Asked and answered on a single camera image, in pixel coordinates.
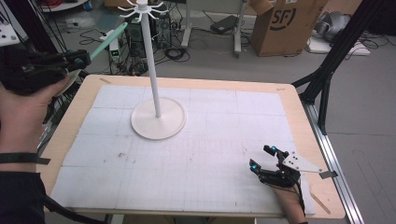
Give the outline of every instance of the wooden table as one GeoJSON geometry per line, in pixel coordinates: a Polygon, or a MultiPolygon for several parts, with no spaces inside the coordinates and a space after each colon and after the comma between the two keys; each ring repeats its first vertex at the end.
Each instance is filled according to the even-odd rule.
{"type": "MultiPolygon", "coordinates": [[[[148,77],[111,77],[88,76],[72,104],[66,111],[56,132],[52,136],[42,157],[49,158],[49,165],[38,165],[48,195],[51,194],[64,157],[73,145],[78,129],[92,107],[96,93],[103,85],[149,86],[148,77]]],[[[218,81],[181,78],[158,78],[159,87],[208,89],[230,91],[262,91],[277,93],[282,101],[290,132],[299,154],[312,161],[318,167],[325,168],[316,137],[311,129],[297,91],[290,84],[253,83],[237,81],[218,81]]],[[[345,210],[339,199],[335,186],[330,178],[321,179],[318,174],[305,174],[309,182],[311,195],[315,201],[316,213],[310,218],[344,218],[345,210]]],[[[83,211],[103,213],[104,211],[83,211]]],[[[128,214],[139,214],[139,211],[130,211],[128,214]]],[[[268,214],[267,217],[282,217],[282,214],[268,214]]]]}

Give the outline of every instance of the metal stand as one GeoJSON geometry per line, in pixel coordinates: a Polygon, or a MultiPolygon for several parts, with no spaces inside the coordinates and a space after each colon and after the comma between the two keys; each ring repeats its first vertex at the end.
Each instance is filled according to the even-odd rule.
{"type": "MultiPolygon", "coordinates": [[[[239,58],[239,54],[241,53],[241,27],[242,21],[244,19],[245,8],[248,3],[248,0],[242,0],[241,7],[239,8],[239,18],[238,24],[235,29],[235,34],[233,35],[233,53],[236,58],[239,58]]],[[[192,23],[190,22],[190,14],[191,14],[191,0],[186,0],[186,29],[184,30],[183,40],[181,42],[181,47],[186,48],[189,45],[190,34],[192,23]]]]}
{"type": "Polygon", "coordinates": [[[313,105],[321,92],[318,126],[323,134],[326,134],[326,112],[332,75],[386,1],[363,0],[320,67],[314,73],[291,83],[297,88],[309,82],[308,87],[300,94],[300,99],[308,105],[313,105]]]}
{"type": "Polygon", "coordinates": [[[29,36],[29,39],[32,40],[38,52],[58,53],[28,0],[5,0],[4,2],[14,14],[15,19],[20,23],[24,32],[29,36]]]}

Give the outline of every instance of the sleeve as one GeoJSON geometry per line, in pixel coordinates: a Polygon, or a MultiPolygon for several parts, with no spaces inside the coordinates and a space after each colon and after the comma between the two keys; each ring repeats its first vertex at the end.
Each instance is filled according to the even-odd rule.
{"type": "Polygon", "coordinates": [[[0,172],[0,223],[44,224],[45,196],[40,174],[0,172]]]}

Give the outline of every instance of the white coat rack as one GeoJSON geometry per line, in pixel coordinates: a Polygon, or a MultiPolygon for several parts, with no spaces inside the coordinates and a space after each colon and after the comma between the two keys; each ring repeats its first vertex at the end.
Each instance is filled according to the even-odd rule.
{"type": "Polygon", "coordinates": [[[157,87],[157,75],[155,71],[154,55],[152,52],[151,35],[149,30],[149,15],[152,19],[155,18],[151,11],[158,13],[165,13],[166,11],[159,11],[154,8],[160,7],[163,3],[158,6],[148,6],[148,0],[137,0],[136,4],[127,0],[132,8],[119,9],[123,11],[132,11],[130,14],[121,16],[124,18],[131,17],[134,14],[139,14],[138,21],[141,22],[143,38],[145,42],[145,49],[148,61],[148,73],[151,82],[152,96],[146,102],[138,105],[131,116],[131,123],[134,130],[143,137],[153,140],[161,140],[169,138],[184,127],[186,123],[186,113],[183,106],[175,100],[159,97],[157,87]]]}

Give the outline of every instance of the table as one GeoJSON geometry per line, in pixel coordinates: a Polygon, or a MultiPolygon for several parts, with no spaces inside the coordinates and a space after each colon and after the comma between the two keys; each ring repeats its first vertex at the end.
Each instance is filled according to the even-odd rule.
{"type": "MultiPolygon", "coordinates": [[[[49,165],[38,165],[37,171],[42,175],[42,179],[51,194],[57,175],[69,148],[78,133],[85,116],[92,107],[92,102],[96,93],[103,85],[127,85],[127,86],[149,86],[148,77],[109,77],[90,75],[83,82],[78,94],[64,115],[58,129],[50,140],[42,157],[51,159],[49,165]]],[[[230,91],[262,91],[277,93],[281,98],[286,116],[289,121],[290,132],[294,139],[294,144],[299,150],[299,154],[312,161],[319,167],[326,167],[321,155],[316,137],[310,127],[304,109],[300,103],[296,90],[289,84],[272,83],[249,83],[236,81],[217,81],[200,79],[179,79],[179,78],[158,78],[159,87],[181,88],[181,89],[208,89],[208,90],[230,90],[230,91]]],[[[322,180],[318,174],[306,174],[310,184],[310,192],[315,200],[316,213],[312,218],[343,218],[344,208],[340,202],[337,191],[331,179],[322,180]]],[[[112,210],[83,209],[78,212],[107,213],[112,214],[112,210]]],[[[178,214],[174,211],[148,212],[139,210],[125,210],[124,214],[152,214],[152,215],[197,215],[178,214]]],[[[229,214],[199,214],[210,216],[238,217],[237,213],[229,214]]],[[[263,217],[281,217],[281,214],[264,214],[263,217]]]]}
{"type": "Polygon", "coordinates": [[[238,13],[238,24],[233,34],[233,49],[235,57],[239,57],[241,53],[241,27],[244,19],[245,8],[248,0],[240,0],[240,4],[237,1],[191,1],[186,0],[186,29],[184,31],[183,40],[181,47],[186,48],[189,45],[190,34],[192,23],[190,22],[191,8],[214,10],[217,12],[225,13],[238,13]]]}

